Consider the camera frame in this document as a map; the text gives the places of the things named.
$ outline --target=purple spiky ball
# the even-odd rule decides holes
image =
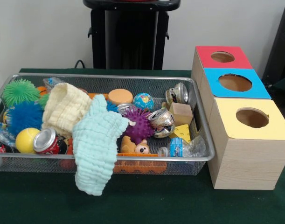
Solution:
[[[149,114],[149,112],[145,112],[138,108],[126,111],[126,115],[124,117],[136,122],[136,124],[135,126],[129,125],[124,134],[129,136],[131,141],[136,145],[141,143],[143,139],[149,138],[153,135],[154,130],[147,119]]]

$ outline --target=wire mesh basket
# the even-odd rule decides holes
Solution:
[[[109,93],[117,88],[128,89],[134,96],[147,92],[154,98],[154,110],[161,108],[166,101],[165,92],[179,82],[185,84],[188,90],[188,103],[193,110],[193,120],[189,130],[191,139],[201,135],[206,143],[206,153],[203,157],[157,157],[157,156],[118,156],[114,173],[119,174],[153,174],[153,175],[197,175],[206,161],[215,155],[215,148],[204,115],[201,98],[196,83],[190,78],[175,77],[130,77],[130,76],[98,76],[98,75],[67,75],[67,74],[29,74],[20,73],[10,77],[0,89],[0,121],[2,121],[5,106],[1,95],[4,86],[14,80],[27,79],[35,86],[43,86],[43,79],[58,77],[89,93]],[[160,147],[165,147],[170,138],[148,139],[150,152],[156,154]],[[121,138],[118,139],[118,152]],[[0,171],[9,172],[52,172],[73,173],[76,171],[73,155],[45,155],[0,153]]]

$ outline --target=teddy bear figure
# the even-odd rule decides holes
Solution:
[[[145,139],[136,145],[135,143],[131,142],[131,138],[129,136],[124,136],[122,139],[120,152],[129,154],[149,154],[150,148]]]

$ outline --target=stacked wooden boxes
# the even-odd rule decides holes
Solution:
[[[214,188],[274,189],[285,166],[285,119],[242,49],[197,46],[191,77],[215,144]]]

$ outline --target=green toy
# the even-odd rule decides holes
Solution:
[[[45,109],[48,99],[49,99],[49,94],[46,94],[42,96],[38,101],[39,105],[41,105],[43,110]]]
[[[35,101],[40,98],[40,92],[28,80],[17,80],[6,85],[2,98],[7,107],[23,101]]]

